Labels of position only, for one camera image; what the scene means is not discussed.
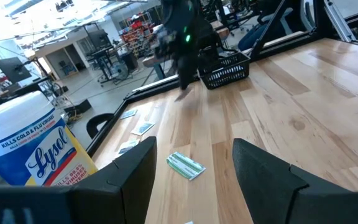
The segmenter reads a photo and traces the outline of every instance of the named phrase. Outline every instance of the wooden table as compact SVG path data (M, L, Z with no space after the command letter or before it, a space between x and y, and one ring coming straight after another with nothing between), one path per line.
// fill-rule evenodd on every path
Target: wooden table
M214 29L223 26L223 24L219 21L214 21L211 23L211 25ZM223 28L221 30L218 30L217 32L218 32L218 35L220 36L221 40L226 40L226 38L230 34L230 30L228 28ZM148 67L148 68L154 67L155 71L157 72L158 77L160 79L163 79L163 78L165 78L165 74L161 68L160 63L163 63L166 60L170 60L170 58L157 59L154 56L151 56L151 57L147 57L147 58L143 59L142 63L145 67Z
M93 156L102 168L121 143L157 137L146 223L252 223L234 172L234 138L358 191L358 45L319 40L252 63L245 80L189 88L180 101L175 89L129 105L137 114L119 120ZM143 121L156 125L142 137L131 134ZM166 162L175 151L205 172L183 178Z

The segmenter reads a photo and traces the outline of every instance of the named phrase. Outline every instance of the plastic basket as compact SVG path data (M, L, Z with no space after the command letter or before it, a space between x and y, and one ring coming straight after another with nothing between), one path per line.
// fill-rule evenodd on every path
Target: plastic basket
M209 90L247 78L250 58L243 53L235 53L219 59L212 65L198 69L200 78Z

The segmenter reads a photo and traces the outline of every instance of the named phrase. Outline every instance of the lysol wipes container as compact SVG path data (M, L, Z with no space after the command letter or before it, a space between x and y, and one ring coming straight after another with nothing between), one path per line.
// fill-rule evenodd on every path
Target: lysol wipes container
M40 91L0 105L0 175L8 184L72 185L96 171Z

